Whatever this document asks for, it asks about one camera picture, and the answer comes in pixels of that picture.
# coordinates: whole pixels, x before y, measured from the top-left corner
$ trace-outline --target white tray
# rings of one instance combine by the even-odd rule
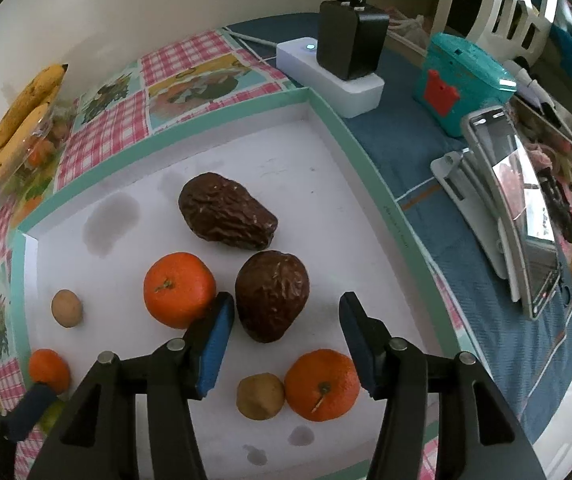
[[[318,111],[327,115],[316,99]],[[164,132],[169,145],[163,149],[161,139],[144,140],[157,144],[141,146],[143,158],[122,168],[98,167],[91,170],[94,174],[83,175],[85,181],[64,203],[67,188],[55,194],[52,205],[45,201],[19,227],[26,234],[16,240],[16,245],[24,244],[23,251],[19,247],[24,280],[13,282],[22,281],[30,346],[63,355],[74,388],[101,351],[112,350],[127,359],[148,354],[179,335],[154,320],[142,299],[144,275],[164,254],[197,254],[213,272],[218,290],[234,293],[237,272],[253,252],[192,234],[177,205],[185,182],[205,171],[220,173],[242,183],[277,216],[270,248],[303,261],[310,297],[284,337],[268,345],[251,340],[236,320],[216,386],[206,399],[190,402],[208,478],[305,480],[371,457],[384,402],[371,400],[364,390],[348,414],[323,423],[300,418],[288,405],[264,422],[244,418],[235,407],[237,384],[246,376],[271,372],[283,378],[301,354],[318,348],[349,354],[338,320],[338,300],[345,291],[353,290],[368,315],[381,319],[393,335],[436,354],[456,350],[454,332],[438,314],[443,311],[445,316],[445,308],[432,280],[426,280],[428,270],[417,272],[425,264],[414,261],[409,269],[390,234],[391,218],[401,218],[401,213],[388,209],[384,221],[381,204],[375,204],[372,190],[349,162],[350,156],[353,164],[358,156],[369,163],[365,153],[345,152],[338,140],[347,138],[342,137],[347,130],[339,137],[331,133],[326,124],[336,129],[341,123],[334,116],[322,121],[309,102],[272,108],[181,140]],[[397,208],[394,201],[389,204]],[[418,280],[429,290],[423,299]],[[50,312],[51,298],[61,288],[75,291],[83,301],[84,320],[73,329],[59,326]],[[431,298],[429,309],[425,298]],[[137,406],[140,472],[142,478],[152,478],[145,398],[138,399]],[[288,443],[300,426],[314,433],[309,446]],[[256,462],[255,450],[265,452],[265,465],[249,461]]]

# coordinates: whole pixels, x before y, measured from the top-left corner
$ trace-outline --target plastic container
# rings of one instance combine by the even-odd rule
[[[0,202],[23,189],[35,173],[58,156],[70,133],[74,112],[74,105],[70,102],[59,101],[50,105],[32,134],[0,173]]]
[[[464,115],[505,104],[516,88],[514,77],[476,44],[440,32],[428,47],[415,98],[450,137],[461,137]]]

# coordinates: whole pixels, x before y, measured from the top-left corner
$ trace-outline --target dried fruit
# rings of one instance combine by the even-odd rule
[[[179,195],[179,210],[199,238],[241,249],[267,248],[277,217],[238,182],[216,173],[189,180]]]
[[[239,321],[255,341],[277,341],[304,308],[309,292],[308,273],[298,257],[279,251],[254,254],[235,282]]]

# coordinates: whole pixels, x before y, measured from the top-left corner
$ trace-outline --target smartphone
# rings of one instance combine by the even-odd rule
[[[555,294],[560,277],[540,181],[503,108],[478,110],[465,116],[461,126],[504,225],[506,254],[512,260],[524,314],[536,319]]]

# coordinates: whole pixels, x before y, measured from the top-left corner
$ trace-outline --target teal container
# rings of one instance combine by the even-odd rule
[[[440,32],[428,47],[415,98],[450,137],[461,137],[464,115],[505,104],[516,88],[512,75],[476,44]]]

